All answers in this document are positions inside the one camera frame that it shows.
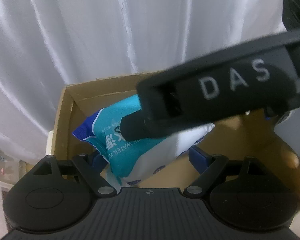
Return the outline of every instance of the cardboard box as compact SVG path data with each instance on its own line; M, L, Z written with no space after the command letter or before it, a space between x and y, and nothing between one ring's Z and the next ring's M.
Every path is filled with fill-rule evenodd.
M65 87L56 115L51 153L59 160L70 159L79 153L92 153L90 144L72 135L74 129L98 109L134 95L136 84L150 75L112 77ZM219 153L234 160L254 155L288 187L300 191L300 166L292 169L293 163L287 165L287 162L293 161L282 158L282 151L288 152L289 148L274 134L272 121L264 118L262 110L217 122L199 147L208 154ZM140 186L180 187L183 190L198 176L184 155Z

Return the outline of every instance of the white curtain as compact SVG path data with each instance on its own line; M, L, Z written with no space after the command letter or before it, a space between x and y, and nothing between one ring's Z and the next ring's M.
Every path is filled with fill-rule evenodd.
M44 156L61 89L284 30L282 0L0 0L0 149Z

